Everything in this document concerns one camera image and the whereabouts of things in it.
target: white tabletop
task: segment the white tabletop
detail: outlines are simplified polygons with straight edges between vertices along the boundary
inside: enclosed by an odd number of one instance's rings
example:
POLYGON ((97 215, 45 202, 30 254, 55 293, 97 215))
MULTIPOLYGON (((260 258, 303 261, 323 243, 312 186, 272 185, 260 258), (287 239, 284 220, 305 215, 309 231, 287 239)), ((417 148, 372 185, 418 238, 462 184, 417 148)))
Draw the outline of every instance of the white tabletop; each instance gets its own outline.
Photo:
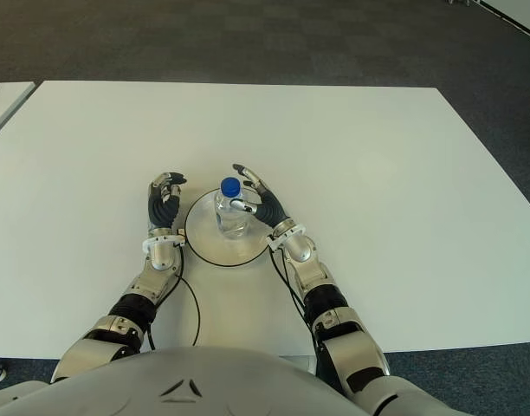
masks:
POLYGON ((0 126, 23 104, 34 82, 0 82, 0 126))
MULTIPOLYGON (((0 356, 60 357, 140 272, 149 182, 182 172, 185 215, 232 162, 385 351, 530 341, 530 205, 435 89, 50 81, 0 132, 0 356)), ((312 353, 266 257, 186 257, 200 344, 312 353)), ((155 342, 195 326, 183 287, 155 342)))

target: plastic bottle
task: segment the plastic bottle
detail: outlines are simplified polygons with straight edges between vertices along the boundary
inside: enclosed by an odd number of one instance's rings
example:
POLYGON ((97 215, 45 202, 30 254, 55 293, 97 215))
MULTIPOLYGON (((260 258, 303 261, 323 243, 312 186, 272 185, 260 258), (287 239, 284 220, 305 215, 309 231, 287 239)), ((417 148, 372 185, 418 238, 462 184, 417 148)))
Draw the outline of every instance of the plastic bottle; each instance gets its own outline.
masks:
POLYGON ((215 213, 219 230, 228 238, 240 237, 248 228, 248 213, 230 206, 230 201, 235 198, 243 199, 240 181, 236 178, 223 179, 221 189, 215 194, 215 213))

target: silver metal arm segment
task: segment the silver metal arm segment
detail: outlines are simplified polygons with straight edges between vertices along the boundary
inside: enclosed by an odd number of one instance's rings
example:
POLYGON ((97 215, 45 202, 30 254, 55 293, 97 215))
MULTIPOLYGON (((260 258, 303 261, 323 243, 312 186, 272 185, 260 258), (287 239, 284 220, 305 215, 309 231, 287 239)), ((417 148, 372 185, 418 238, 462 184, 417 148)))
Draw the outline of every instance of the silver metal arm segment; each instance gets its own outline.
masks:
POLYGON ((178 212, 178 184, 184 182, 182 175, 168 172, 151 182, 148 238, 142 243, 144 269, 109 314, 62 356, 52 382, 139 352, 145 332, 162 301, 178 284, 178 272, 183 267, 180 247, 184 246, 184 235, 174 232, 172 223, 178 212))

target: black cable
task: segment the black cable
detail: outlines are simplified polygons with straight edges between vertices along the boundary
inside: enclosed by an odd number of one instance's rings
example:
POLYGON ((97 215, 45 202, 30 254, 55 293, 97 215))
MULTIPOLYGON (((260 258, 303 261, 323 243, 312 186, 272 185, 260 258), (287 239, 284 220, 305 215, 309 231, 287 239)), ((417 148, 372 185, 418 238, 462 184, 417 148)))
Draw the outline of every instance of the black cable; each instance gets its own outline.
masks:
POLYGON ((150 348, 152 351, 155 351, 155 344, 153 343, 153 337, 152 337, 152 325, 149 325, 147 327, 147 341, 150 343, 150 348))
POLYGON ((298 296, 298 294, 294 291, 294 289, 292 289, 292 286, 290 285, 290 282, 288 280, 288 270, 286 268, 286 262, 284 260, 284 250, 281 250, 281 253, 282 253, 282 263, 283 263, 283 266, 284 266, 284 272, 286 273, 285 276, 282 275, 281 270, 279 269, 279 267, 276 264, 275 257, 273 256, 273 250, 270 247, 268 249, 268 254, 271 257, 271 262, 273 263, 273 266, 275 267, 276 273, 279 275, 281 280, 284 282, 284 284, 286 285, 286 287, 290 291, 290 295, 292 297, 292 302, 294 303, 294 306, 295 306, 296 310, 298 311, 298 315, 300 315, 301 320, 306 325, 306 328, 309 331, 309 334, 311 334, 311 341, 313 343, 313 347, 316 349, 317 348, 317 340, 315 339, 315 334, 313 333, 313 330, 311 329, 311 327, 307 323, 306 318, 305 318, 304 313, 303 313, 303 311, 306 310, 305 306, 304 306, 303 302, 301 301, 300 297, 298 296))
POLYGON ((179 280, 182 280, 184 282, 184 284, 186 285, 186 287, 188 288, 188 290, 190 291, 190 293, 192 293, 192 297, 194 298, 194 303, 196 304, 196 309, 197 309, 197 330, 196 330, 196 336, 194 337, 194 341, 192 342, 192 346, 194 347, 196 345, 196 342, 197 342, 197 338, 199 337, 199 330, 202 326, 202 314, 199 310, 199 302, 197 301, 197 297, 196 297, 196 294, 194 293, 194 289, 190 286, 190 284, 188 282, 186 282, 186 280, 183 278, 183 277, 179 277, 178 278, 179 280))
POLYGON ((182 277, 182 275, 184 274, 184 252, 182 250, 182 246, 179 246, 178 247, 180 249, 180 271, 178 272, 178 274, 176 275, 178 277, 178 280, 175 282, 175 284, 172 286, 171 290, 169 290, 169 293, 167 293, 163 299, 161 299, 158 304, 156 305, 157 307, 161 306, 163 304, 164 301, 167 300, 167 298, 171 295, 171 293, 178 287, 178 285, 180 284, 180 278, 182 277))
MULTIPOLYGON (((197 332, 196 332, 196 337, 194 338, 194 342, 192 343, 192 346, 194 346, 196 345, 197 338, 199 337, 199 331, 201 327, 202 318, 201 318, 201 314, 199 310, 199 303, 197 302, 197 298, 196 298, 196 295, 194 294, 194 290, 192 290, 192 287, 182 277, 182 275, 184 274, 184 251, 182 250, 182 247, 178 247, 178 248, 180 249, 180 271, 176 275, 178 279, 175 282, 175 284, 172 286, 171 290, 169 290, 169 293, 167 293, 164 296, 164 298, 161 299, 161 301, 159 301, 159 303, 157 304, 157 307, 161 306, 163 302, 167 300, 167 298, 171 295, 172 292, 175 291, 175 289, 178 287, 181 281, 184 282, 186 286, 188 286, 188 289, 190 290, 190 292, 192 293, 192 296, 194 297, 194 302, 196 303, 196 308, 197 308, 197 332)), ((148 343, 150 344, 150 348, 152 349, 152 351, 154 351, 155 344, 153 343, 151 324, 148 326, 148 329, 147 329, 147 340, 148 340, 148 343)))

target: black glove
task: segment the black glove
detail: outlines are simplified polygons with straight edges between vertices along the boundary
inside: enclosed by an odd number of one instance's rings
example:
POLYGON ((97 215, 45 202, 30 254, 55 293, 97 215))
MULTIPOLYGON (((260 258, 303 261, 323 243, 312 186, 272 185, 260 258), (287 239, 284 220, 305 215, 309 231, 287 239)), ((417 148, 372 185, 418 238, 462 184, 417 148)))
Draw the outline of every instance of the black glove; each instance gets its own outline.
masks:
POLYGON ((234 199, 231 203, 232 207, 241 211, 251 212, 257 219, 271 228, 275 228, 288 218, 279 200, 255 173, 242 165, 234 164, 232 167, 242 176, 248 178, 243 183, 254 188, 262 199, 260 204, 251 204, 241 199, 234 199))
POLYGON ((166 172, 150 184, 147 210, 150 222, 158 228, 171 228, 178 214, 180 189, 186 182, 182 173, 166 172))

